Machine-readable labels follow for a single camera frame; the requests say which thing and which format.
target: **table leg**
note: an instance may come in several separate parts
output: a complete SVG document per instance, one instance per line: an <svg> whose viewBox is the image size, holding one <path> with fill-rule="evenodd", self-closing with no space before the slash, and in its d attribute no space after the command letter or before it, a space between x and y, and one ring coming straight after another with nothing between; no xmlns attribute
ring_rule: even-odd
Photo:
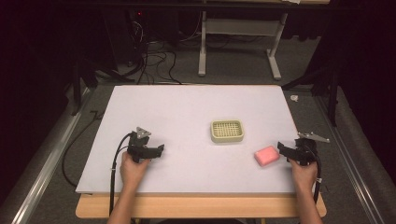
<svg viewBox="0 0 396 224"><path fill-rule="evenodd" d="M270 63L273 77L275 80L281 79L279 68L277 67L277 63L276 63L276 59L275 59L275 53L276 53L277 46L279 45L279 41L280 41L280 37L282 36L283 29L285 28L285 23L286 23L287 17L288 17L288 13L282 14L282 17L279 21L279 25L277 26L274 45L271 49L267 50L268 61Z"/></svg>

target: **metal rail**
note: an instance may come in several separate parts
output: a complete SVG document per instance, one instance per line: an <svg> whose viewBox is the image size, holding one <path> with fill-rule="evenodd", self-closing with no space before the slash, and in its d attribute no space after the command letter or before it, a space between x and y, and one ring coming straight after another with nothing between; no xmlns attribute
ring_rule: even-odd
<svg viewBox="0 0 396 224"><path fill-rule="evenodd" d="M323 115L323 118L325 118L327 125L332 132L332 137L334 138L337 148L339 149L339 153L341 154L343 165L346 168L346 173L349 176L350 182L352 183L352 186L361 201L361 205L367 217L369 218L370 223L385 224L381 214L378 211L378 208L375 205L375 202L373 201L370 190L367 188L367 185L362 179L355 162L347 150L347 146L344 144L341 134L338 132L336 127L332 126L332 123L327 117L326 104L324 103L322 97L314 97L314 99Z"/></svg>
<svg viewBox="0 0 396 224"><path fill-rule="evenodd" d="M85 107L85 105L89 102L92 96L92 91L89 89L85 89L83 93L83 102L81 105L80 111L69 119L69 125L64 130L64 133L60 139L54 139L53 141L58 141L54 146L53 150L49 154L49 157L46 160L43 168L40 171L35 183L31 187L28 195L26 196L25 200L23 201L20 210L18 211L17 215L14 217L12 224L24 224L28 223L31 215L35 211L38 203L44 191L46 190L58 164L58 161L64 154L64 149L66 148L67 142L74 131L79 118L81 117L81 111Z"/></svg>

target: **white paper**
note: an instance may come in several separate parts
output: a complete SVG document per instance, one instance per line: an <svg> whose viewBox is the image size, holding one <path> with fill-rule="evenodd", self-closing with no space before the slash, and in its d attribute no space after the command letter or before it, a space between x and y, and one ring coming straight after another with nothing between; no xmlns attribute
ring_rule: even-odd
<svg viewBox="0 0 396 224"><path fill-rule="evenodd" d="M245 136L215 144L210 122L239 119ZM148 147L165 145L153 160L140 193L294 192L291 169L281 156L260 167L254 152L298 138L278 86L119 86L111 95L76 192L109 192L110 168L122 137L141 127ZM120 158L116 192L122 186Z"/></svg>

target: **table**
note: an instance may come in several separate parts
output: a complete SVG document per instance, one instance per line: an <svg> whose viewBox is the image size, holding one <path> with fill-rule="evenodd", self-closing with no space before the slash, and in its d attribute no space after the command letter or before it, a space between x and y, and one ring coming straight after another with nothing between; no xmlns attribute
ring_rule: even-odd
<svg viewBox="0 0 396 224"><path fill-rule="evenodd" d="M242 121L242 142L211 142L210 120L220 118ZM277 141L291 147L297 138L280 87L124 86L113 91L78 183L77 192L90 193L80 197L79 217L108 216L109 176L104 174L119 135L136 123L149 126L150 141L164 143L165 150L147 170L133 217L297 216L285 158L260 167L253 157ZM120 185L116 176L116 192ZM326 214L322 199L318 209Z"/></svg>
<svg viewBox="0 0 396 224"><path fill-rule="evenodd" d="M245 3L278 3L286 4L289 1L280 0L225 0L222 2L245 2ZM325 5L330 0L303 0L301 4ZM202 13L201 49L199 56L198 75L204 77L206 74L206 34L226 34L226 35L267 35L274 37L273 46L266 50L268 62L275 80L280 80L281 75L276 63L276 49L282 36L286 24L288 13L283 13L279 21L252 21L252 20L229 20L229 19L208 19L206 11Z"/></svg>
<svg viewBox="0 0 396 224"><path fill-rule="evenodd" d="M108 218L108 194L81 194L76 215L80 218ZM294 194L136 196L131 217L136 218L266 218L297 217ZM317 209L327 213L319 194Z"/></svg>

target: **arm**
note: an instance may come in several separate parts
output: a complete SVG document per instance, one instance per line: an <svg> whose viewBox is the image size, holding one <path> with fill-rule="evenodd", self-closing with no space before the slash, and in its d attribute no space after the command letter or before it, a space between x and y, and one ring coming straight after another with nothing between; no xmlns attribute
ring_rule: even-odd
<svg viewBox="0 0 396 224"><path fill-rule="evenodd" d="M122 190L120 197L111 213L107 224L129 224L131 223L131 211L134 205L134 195L137 191L140 181L146 172L150 160L144 160L141 163L132 161L128 152L122 153L122 163L120 173L122 177Z"/></svg>
<svg viewBox="0 0 396 224"><path fill-rule="evenodd" d="M312 162L307 166L301 166L294 160L289 159L289 161L293 171L293 181L297 194L297 205L301 223L323 223L312 194L312 187L317 178L317 164Z"/></svg>

